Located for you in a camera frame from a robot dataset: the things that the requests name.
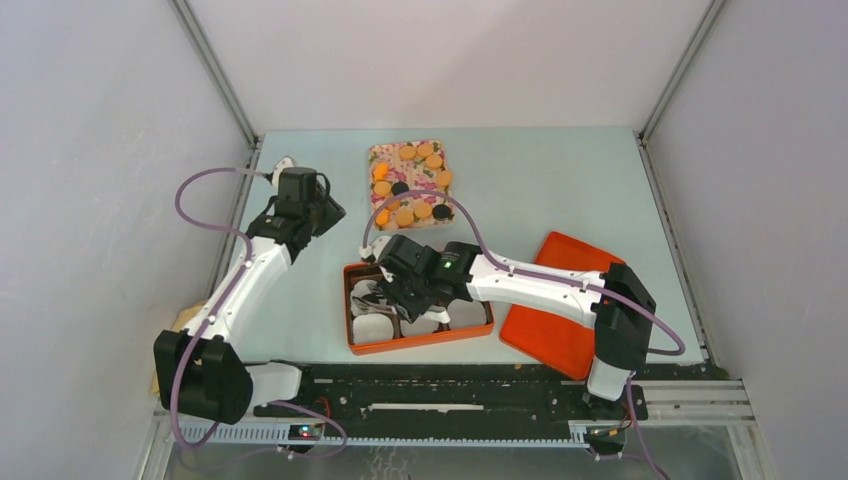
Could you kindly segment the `orange tin box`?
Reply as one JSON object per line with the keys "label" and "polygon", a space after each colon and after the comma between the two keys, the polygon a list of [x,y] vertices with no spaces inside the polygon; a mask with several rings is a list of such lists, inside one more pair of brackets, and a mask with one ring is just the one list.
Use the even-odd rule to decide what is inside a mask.
{"label": "orange tin box", "polygon": [[483,337],[494,329],[486,302],[455,300],[446,311],[448,323],[400,319],[374,291],[379,269],[364,263],[343,269],[347,343],[355,355],[367,355]]}

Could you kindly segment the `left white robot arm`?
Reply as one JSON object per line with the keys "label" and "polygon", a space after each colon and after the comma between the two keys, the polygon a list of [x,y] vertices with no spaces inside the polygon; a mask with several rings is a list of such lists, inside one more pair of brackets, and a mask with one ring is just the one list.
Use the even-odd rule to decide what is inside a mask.
{"label": "left white robot arm", "polygon": [[238,423],[254,407],[277,401],[292,416],[316,403],[300,368],[280,361],[248,366],[237,347],[258,308],[299,254],[346,214],[325,174],[284,158],[264,174],[275,192],[243,231],[233,265],[201,310],[177,331],[162,331],[153,346],[159,395],[173,420],[190,415]]}

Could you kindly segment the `black cookie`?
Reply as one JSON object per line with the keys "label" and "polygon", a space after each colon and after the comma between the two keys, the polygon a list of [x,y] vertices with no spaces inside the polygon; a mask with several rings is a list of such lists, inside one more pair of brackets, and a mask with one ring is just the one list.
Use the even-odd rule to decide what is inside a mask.
{"label": "black cookie", "polygon": [[453,211],[449,205],[436,204],[432,208],[432,217],[437,221],[447,221],[453,218]]}
{"label": "black cookie", "polygon": [[409,191],[409,186],[407,183],[398,181],[391,185],[391,194],[393,196],[401,195]]}

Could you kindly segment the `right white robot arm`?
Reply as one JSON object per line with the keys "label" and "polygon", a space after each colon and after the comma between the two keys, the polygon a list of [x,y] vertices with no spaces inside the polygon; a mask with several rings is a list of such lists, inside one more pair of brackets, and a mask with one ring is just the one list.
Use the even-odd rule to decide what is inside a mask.
{"label": "right white robot arm", "polygon": [[593,360],[581,392],[583,408],[593,417],[606,418],[620,407],[628,380],[646,362],[656,302],[626,264],[562,270],[463,242],[437,251],[401,234],[379,236],[361,246],[359,255],[378,266],[381,295],[410,323],[448,324],[454,301],[504,302],[593,331]]}

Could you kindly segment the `metal tongs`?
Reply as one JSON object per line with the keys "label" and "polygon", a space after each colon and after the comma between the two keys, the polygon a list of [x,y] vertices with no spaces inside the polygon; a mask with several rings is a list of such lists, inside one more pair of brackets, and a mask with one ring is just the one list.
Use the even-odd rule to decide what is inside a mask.
{"label": "metal tongs", "polygon": [[447,309],[441,306],[431,306],[423,314],[413,318],[411,313],[405,312],[401,307],[390,305],[378,289],[378,282],[370,279],[361,280],[352,287],[349,301],[350,312],[354,317],[379,313],[392,314],[410,324],[419,320],[434,321],[439,324],[449,324],[451,321]]}

